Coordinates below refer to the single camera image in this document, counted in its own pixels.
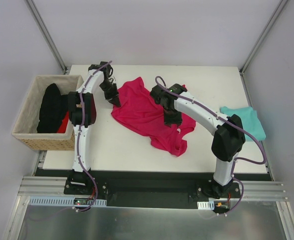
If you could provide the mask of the pink t shirt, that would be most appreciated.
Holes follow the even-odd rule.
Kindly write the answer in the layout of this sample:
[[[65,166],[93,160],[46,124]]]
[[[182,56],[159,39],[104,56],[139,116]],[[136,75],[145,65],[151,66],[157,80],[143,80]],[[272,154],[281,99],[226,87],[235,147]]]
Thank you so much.
[[[194,119],[183,113],[180,126],[166,126],[163,108],[155,104],[141,77],[125,82],[118,92],[121,106],[114,106],[111,112],[118,123],[149,137],[150,144],[157,149],[176,157],[186,152],[188,142],[183,137],[195,130]]]

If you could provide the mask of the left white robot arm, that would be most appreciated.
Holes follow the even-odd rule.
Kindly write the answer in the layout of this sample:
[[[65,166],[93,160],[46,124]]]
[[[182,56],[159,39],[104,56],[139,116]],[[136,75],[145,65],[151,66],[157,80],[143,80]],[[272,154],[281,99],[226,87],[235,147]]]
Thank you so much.
[[[95,91],[100,88],[110,104],[121,106],[111,63],[111,61],[102,61],[100,64],[90,65],[82,85],[67,95],[68,116],[75,136],[72,170],[76,173],[87,173],[91,169],[90,135],[97,119]]]

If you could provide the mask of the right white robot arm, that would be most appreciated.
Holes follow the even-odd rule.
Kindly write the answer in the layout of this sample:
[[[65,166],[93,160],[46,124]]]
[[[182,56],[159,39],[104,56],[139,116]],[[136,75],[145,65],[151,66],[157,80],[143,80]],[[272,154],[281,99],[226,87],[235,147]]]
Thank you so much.
[[[230,125],[242,128],[240,117],[235,114],[231,117],[219,115],[211,108],[201,107],[196,104],[194,96],[177,83],[167,90],[156,85],[152,88],[150,96],[163,108],[163,121],[166,126],[180,126],[183,123],[182,114],[185,114],[213,136],[211,151],[216,156],[216,166],[212,192],[220,198],[228,194],[229,183],[232,181],[232,161],[238,156],[245,143],[244,133]]]

